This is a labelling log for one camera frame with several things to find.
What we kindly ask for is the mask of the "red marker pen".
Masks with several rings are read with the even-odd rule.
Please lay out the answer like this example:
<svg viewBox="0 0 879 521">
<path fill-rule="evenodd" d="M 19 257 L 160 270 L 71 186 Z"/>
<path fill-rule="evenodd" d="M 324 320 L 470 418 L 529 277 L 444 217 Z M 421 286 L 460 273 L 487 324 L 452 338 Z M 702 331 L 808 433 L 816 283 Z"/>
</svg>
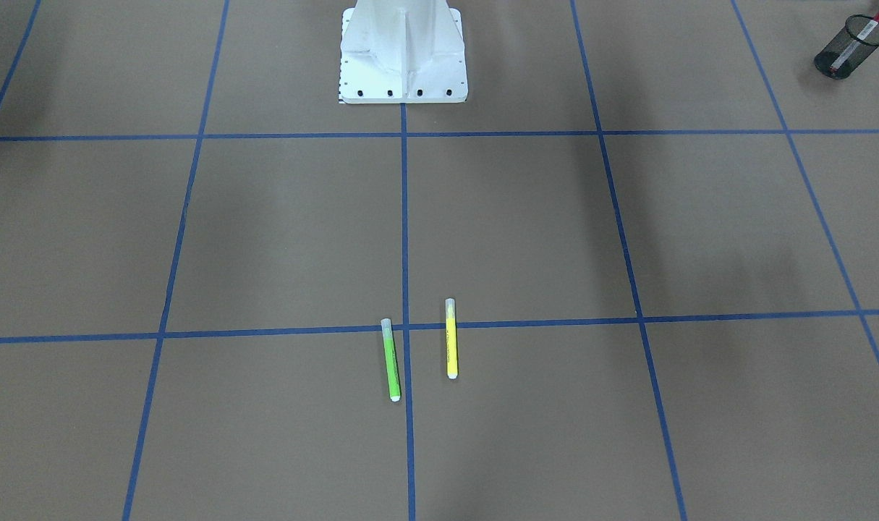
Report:
<svg viewBox="0 0 879 521">
<path fill-rule="evenodd" d="M 838 75 L 839 70 L 852 58 L 860 46 L 868 44 L 867 39 L 870 34 L 879 28 L 879 11 L 872 17 L 856 14 L 852 17 L 852 22 L 846 23 L 845 26 L 850 41 L 842 48 L 841 52 L 829 66 L 829 72 L 833 76 Z"/>
</svg>

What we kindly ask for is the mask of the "green marker pen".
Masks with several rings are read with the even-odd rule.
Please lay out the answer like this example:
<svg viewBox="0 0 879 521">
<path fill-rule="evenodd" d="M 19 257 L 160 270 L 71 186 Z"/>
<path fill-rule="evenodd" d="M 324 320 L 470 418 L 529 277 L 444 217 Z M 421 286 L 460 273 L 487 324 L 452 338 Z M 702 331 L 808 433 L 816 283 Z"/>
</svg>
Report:
<svg viewBox="0 0 879 521">
<path fill-rule="evenodd" d="M 399 366 L 397 366 L 396 345 L 391 319 L 383 318 L 380 322 L 381 336 L 383 341 L 384 370 L 386 370 L 386 383 L 388 396 L 391 402 L 399 402 L 402 399 L 402 384 L 399 378 Z"/>
</svg>

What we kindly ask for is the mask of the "yellow marker pen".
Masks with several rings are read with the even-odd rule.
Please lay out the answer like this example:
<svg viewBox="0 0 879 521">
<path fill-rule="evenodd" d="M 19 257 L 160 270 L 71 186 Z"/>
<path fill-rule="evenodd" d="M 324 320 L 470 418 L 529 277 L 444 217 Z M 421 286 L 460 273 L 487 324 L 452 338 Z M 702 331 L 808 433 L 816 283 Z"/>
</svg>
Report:
<svg viewBox="0 0 879 521">
<path fill-rule="evenodd" d="M 445 300 L 443 306 L 445 306 L 446 375 L 450 380 L 455 380 L 459 377 L 456 301 L 450 297 Z"/>
</svg>

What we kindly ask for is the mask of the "black mesh cup near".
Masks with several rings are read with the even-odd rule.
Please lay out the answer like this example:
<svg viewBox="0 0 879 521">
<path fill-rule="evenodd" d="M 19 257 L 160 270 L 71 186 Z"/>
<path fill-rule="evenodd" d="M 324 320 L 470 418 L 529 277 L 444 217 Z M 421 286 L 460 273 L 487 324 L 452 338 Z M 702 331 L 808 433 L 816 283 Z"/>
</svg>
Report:
<svg viewBox="0 0 879 521">
<path fill-rule="evenodd" d="M 853 14 L 841 30 L 814 56 L 813 64 L 826 78 L 843 80 L 879 48 L 879 20 Z"/>
</svg>

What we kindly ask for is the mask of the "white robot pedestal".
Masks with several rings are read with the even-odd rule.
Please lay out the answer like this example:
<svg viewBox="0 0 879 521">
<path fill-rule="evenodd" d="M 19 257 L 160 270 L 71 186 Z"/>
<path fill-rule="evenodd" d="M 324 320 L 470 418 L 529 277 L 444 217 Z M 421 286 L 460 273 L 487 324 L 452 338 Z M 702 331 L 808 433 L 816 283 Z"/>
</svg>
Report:
<svg viewBox="0 0 879 521">
<path fill-rule="evenodd" d="M 464 103 L 462 13 L 446 1 L 357 1 L 342 12 L 338 101 Z"/>
</svg>

